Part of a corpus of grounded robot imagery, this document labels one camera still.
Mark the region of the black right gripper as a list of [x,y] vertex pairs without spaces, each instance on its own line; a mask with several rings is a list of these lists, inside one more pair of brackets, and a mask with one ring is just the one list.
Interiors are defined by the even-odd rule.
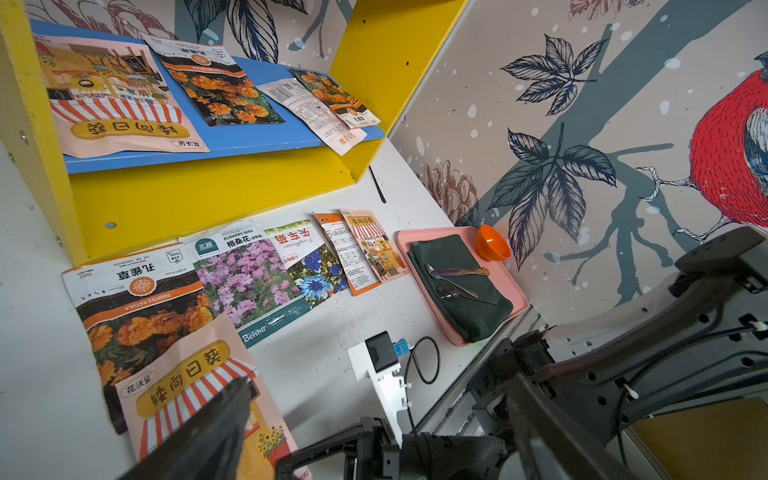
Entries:
[[342,455],[342,479],[389,479],[400,475],[400,447],[382,419],[362,419],[323,440],[281,458],[276,479],[297,479],[298,469]]

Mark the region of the blue flower seed bag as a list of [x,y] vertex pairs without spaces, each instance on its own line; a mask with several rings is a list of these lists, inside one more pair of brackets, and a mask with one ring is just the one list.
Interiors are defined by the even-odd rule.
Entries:
[[311,220],[268,228],[265,234],[295,287],[312,306],[349,288],[340,261]]

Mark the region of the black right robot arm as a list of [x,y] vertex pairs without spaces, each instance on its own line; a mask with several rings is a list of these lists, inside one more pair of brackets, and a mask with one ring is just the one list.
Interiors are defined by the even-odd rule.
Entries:
[[767,238],[704,242],[648,295],[502,345],[471,382],[479,436],[406,434],[365,418],[279,461],[342,455],[346,479],[628,479],[610,443],[638,420],[767,390]]

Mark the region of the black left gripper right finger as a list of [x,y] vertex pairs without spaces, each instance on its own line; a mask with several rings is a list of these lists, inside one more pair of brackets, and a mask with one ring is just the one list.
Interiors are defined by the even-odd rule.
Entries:
[[633,479],[627,467],[608,454],[556,404],[516,375],[506,382],[506,405],[518,460],[525,479]]

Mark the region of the purple flower seed bag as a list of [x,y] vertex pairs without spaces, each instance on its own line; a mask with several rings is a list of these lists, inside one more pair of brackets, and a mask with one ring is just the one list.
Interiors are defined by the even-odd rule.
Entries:
[[226,314],[251,348],[310,311],[276,247],[254,218],[179,241],[216,314]]

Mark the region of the pink shop seed bag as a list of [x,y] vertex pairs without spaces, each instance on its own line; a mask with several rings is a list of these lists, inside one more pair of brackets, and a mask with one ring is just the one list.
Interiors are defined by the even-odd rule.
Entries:
[[134,452],[143,460],[237,378],[250,390],[240,479],[272,479],[297,450],[267,385],[232,321],[221,314],[117,384]]

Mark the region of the orange back-side seed bag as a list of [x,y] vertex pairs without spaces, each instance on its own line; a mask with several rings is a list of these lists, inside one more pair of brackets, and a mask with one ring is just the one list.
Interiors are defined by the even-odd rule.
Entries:
[[314,214],[332,244],[354,296],[366,293],[381,282],[365,259],[363,251],[340,213]]

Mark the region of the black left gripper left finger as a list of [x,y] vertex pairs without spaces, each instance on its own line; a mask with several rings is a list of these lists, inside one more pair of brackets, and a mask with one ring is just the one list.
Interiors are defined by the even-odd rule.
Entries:
[[123,477],[234,479],[243,451],[249,401],[246,379],[235,379]]

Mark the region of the shop picture seed bag top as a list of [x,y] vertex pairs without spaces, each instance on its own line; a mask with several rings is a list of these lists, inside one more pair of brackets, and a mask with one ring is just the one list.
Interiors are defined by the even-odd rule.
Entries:
[[388,282],[409,273],[402,256],[372,211],[341,209],[340,212],[365,259],[381,282]]

